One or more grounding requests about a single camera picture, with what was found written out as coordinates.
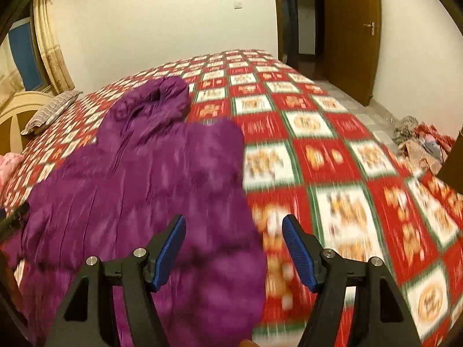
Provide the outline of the purple down jacket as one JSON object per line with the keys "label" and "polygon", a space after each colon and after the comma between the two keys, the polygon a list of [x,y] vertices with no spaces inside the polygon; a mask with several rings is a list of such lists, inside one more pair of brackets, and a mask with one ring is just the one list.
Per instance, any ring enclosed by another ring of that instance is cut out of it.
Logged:
{"label": "purple down jacket", "polygon": [[105,115],[94,143],[36,184],[23,232],[5,250],[26,262],[23,314],[33,344],[50,332],[85,260],[119,259],[173,218],[186,220],[168,283],[154,295],[171,346],[237,346],[264,307],[266,263],[242,189],[244,138],[227,119],[191,123],[188,85],[151,80]]}

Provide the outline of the pile of clothes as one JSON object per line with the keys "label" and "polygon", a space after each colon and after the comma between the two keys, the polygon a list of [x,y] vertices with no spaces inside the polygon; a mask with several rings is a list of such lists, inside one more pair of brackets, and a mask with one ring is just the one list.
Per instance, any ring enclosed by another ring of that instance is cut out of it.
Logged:
{"label": "pile of clothes", "polygon": [[456,139],[440,134],[434,125],[419,123],[406,116],[394,123],[392,141],[397,145],[397,158],[410,170],[429,170],[437,175],[448,158]]}

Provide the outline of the pink floral pillow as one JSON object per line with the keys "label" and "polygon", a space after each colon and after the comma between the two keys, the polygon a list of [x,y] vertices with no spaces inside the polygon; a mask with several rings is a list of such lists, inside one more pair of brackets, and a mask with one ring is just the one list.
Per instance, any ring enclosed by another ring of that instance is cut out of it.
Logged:
{"label": "pink floral pillow", "polygon": [[0,192],[2,192],[9,182],[12,174],[23,162],[23,155],[16,153],[6,153],[0,157]]}

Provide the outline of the cream wooden headboard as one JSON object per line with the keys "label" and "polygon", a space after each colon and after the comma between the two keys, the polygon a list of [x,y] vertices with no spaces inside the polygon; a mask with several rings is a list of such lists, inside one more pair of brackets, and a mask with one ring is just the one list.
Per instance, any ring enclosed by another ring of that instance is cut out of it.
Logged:
{"label": "cream wooden headboard", "polygon": [[8,152],[22,153],[32,136],[22,136],[21,131],[43,106],[52,100],[53,96],[38,91],[26,91],[15,94],[1,109],[1,155]]}

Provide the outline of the grey striped pillow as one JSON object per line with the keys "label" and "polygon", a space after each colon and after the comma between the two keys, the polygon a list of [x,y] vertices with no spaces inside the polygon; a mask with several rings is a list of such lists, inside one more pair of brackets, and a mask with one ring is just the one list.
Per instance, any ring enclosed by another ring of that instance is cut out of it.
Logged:
{"label": "grey striped pillow", "polygon": [[42,106],[21,131],[22,136],[37,136],[45,131],[60,117],[82,94],[78,90],[65,91]]}

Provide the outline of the dark wooden furniture corner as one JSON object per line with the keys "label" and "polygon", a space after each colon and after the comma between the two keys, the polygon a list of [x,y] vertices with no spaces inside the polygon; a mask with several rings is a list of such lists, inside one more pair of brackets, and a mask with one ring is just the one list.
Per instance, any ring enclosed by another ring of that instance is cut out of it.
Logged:
{"label": "dark wooden furniture corner", "polygon": [[449,187],[463,194],[463,134],[460,129],[458,138],[453,145],[446,161],[437,174],[437,178]]}

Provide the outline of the red checkered bed sheet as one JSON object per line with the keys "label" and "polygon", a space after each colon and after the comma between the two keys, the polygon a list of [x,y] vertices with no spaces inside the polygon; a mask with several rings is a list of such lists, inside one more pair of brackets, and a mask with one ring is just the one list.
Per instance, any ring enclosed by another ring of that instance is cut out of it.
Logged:
{"label": "red checkered bed sheet", "polygon": [[189,87],[188,122],[227,118],[244,136],[243,188],[268,263],[266,300],[252,332],[258,342],[295,346],[315,305],[283,241],[289,213],[347,259],[383,259],[421,343],[448,342],[462,315],[462,196],[390,152],[331,91],[262,51],[164,64],[84,96],[27,145],[4,205],[24,201],[75,150],[95,143],[123,94],[174,76]]}

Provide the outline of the beige floral curtain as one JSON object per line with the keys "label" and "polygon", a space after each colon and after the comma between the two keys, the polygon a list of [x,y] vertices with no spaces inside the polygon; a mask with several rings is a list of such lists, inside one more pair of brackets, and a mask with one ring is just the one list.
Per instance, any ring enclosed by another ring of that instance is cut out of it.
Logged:
{"label": "beige floral curtain", "polygon": [[32,17],[38,51],[50,84],[57,94],[73,90],[75,84],[53,28],[51,0],[33,0]]}

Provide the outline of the blue window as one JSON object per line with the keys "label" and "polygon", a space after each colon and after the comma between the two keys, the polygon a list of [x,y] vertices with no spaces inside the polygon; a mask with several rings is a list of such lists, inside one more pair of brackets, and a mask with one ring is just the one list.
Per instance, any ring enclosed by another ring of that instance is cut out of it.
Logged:
{"label": "blue window", "polygon": [[46,81],[34,49],[31,18],[17,21],[8,33],[10,49],[26,91],[42,90]]}

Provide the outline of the brown wooden door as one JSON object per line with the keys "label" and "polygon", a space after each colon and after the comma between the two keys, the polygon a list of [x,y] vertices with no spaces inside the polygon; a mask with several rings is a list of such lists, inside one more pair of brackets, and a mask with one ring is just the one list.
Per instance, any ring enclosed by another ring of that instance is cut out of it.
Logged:
{"label": "brown wooden door", "polygon": [[[375,22],[375,36],[364,23]],[[381,43],[381,0],[325,0],[328,80],[366,106],[373,98]]]}

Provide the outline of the dark wooden door frame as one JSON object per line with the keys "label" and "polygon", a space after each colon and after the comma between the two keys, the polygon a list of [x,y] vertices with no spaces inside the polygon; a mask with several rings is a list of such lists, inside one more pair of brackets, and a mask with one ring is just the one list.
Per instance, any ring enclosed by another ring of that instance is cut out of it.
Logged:
{"label": "dark wooden door frame", "polygon": [[279,59],[314,72],[325,49],[325,0],[275,0]]}

